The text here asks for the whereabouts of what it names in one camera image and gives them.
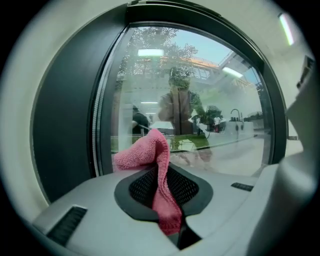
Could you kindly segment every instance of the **black vent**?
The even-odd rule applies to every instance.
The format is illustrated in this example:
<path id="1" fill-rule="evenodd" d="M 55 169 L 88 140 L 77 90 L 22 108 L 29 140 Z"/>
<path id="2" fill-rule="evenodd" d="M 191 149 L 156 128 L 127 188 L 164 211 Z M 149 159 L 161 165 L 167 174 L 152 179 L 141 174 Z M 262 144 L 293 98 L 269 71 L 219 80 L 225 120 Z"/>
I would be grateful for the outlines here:
<path id="1" fill-rule="evenodd" d="M 87 209 L 73 206 L 47 234 L 47 237 L 62 246 L 66 246 L 86 212 Z"/>
<path id="2" fill-rule="evenodd" d="M 180 207 L 190 201 L 199 192 L 199 186 L 195 182 L 171 167 L 168 168 L 166 175 L 170 192 Z"/>
<path id="3" fill-rule="evenodd" d="M 240 189 L 240 190 L 245 190 L 245 191 L 251 191 L 254 186 L 251 186 L 251 185 L 246 185 L 246 184 L 242 184 L 242 183 L 238 183 L 238 182 L 235 182 L 231 185 L 231 187 L 234 187 L 236 189 Z"/>
<path id="4" fill-rule="evenodd" d="M 146 207 L 152 208 L 158 187 L 158 166 L 132 182 L 129 186 L 130 196 Z"/>

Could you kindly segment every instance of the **vent slot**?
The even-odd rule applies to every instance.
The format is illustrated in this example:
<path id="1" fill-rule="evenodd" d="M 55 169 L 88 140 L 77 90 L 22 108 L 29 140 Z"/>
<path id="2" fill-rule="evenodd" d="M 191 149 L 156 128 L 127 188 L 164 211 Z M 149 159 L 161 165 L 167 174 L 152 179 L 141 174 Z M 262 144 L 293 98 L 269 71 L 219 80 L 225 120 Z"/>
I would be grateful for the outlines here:
<path id="1" fill-rule="evenodd" d="M 249 192 L 254 188 L 254 186 L 246 185 L 246 184 L 242 184 L 242 183 L 238 183 L 238 182 L 233 183 L 231 185 L 231 187 L 234 187 L 239 190 L 249 191 Z"/>
<path id="2" fill-rule="evenodd" d="M 86 212 L 87 209 L 73 206 L 47 234 L 47 237 L 62 246 L 66 246 Z"/>

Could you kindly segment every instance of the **person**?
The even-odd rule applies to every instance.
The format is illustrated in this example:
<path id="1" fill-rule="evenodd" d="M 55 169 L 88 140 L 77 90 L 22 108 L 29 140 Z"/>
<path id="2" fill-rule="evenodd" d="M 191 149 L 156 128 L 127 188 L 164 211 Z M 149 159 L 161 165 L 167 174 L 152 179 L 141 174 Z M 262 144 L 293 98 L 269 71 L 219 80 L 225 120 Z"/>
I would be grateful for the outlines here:
<path id="1" fill-rule="evenodd" d="M 140 113 L 139 109 L 133 105 L 133 116 L 132 116 L 132 135 L 144 136 L 149 131 L 149 121 L 147 117 Z"/>
<path id="2" fill-rule="evenodd" d="M 220 121 L 221 121 L 220 117 L 219 117 L 219 116 L 216 116 L 216 117 L 213 119 L 213 121 L 214 121 L 214 131 L 215 131 L 216 133 L 219 133 L 219 131 L 220 131 Z"/>
<path id="3" fill-rule="evenodd" d="M 204 123 L 206 119 L 200 96 L 189 90 L 190 78 L 191 72 L 188 67 L 175 66 L 170 69 L 168 81 L 170 92 L 163 95 L 159 101 L 158 118 L 160 121 L 172 123 L 175 135 L 173 147 L 178 147 L 180 141 L 188 139 L 197 149 L 207 149 L 199 150 L 198 153 L 204 162 L 208 162 L 212 155 L 209 142 L 205 134 L 189 121 L 194 110 L 200 123 Z"/>

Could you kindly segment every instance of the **microfiber cloth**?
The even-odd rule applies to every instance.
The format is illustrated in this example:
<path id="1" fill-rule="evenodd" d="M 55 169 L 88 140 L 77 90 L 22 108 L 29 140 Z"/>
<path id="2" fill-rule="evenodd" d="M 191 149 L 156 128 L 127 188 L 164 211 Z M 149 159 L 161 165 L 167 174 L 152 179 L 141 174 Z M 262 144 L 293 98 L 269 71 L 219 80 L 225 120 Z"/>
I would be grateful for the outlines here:
<path id="1" fill-rule="evenodd" d="M 152 209 L 158 213 L 159 227 L 167 235 L 180 231 L 182 212 L 172 196 L 167 183 L 170 148 L 166 138 L 157 129 L 138 139 L 130 148 L 118 152 L 114 163 L 118 170 L 136 170 L 157 163 L 158 187 Z"/>

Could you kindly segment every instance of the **dark gray panel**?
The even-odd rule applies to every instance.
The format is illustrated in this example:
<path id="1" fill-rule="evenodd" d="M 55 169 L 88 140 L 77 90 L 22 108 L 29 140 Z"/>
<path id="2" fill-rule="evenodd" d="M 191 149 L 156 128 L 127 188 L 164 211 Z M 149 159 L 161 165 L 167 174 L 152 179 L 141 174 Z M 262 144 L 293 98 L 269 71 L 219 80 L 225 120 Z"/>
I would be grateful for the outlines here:
<path id="1" fill-rule="evenodd" d="M 40 180 L 55 201 L 92 178 L 91 111 L 101 69 L 126 26 L 127 5 L 96 18 L 61 50 L 39 91 L 33 146 Z"/>

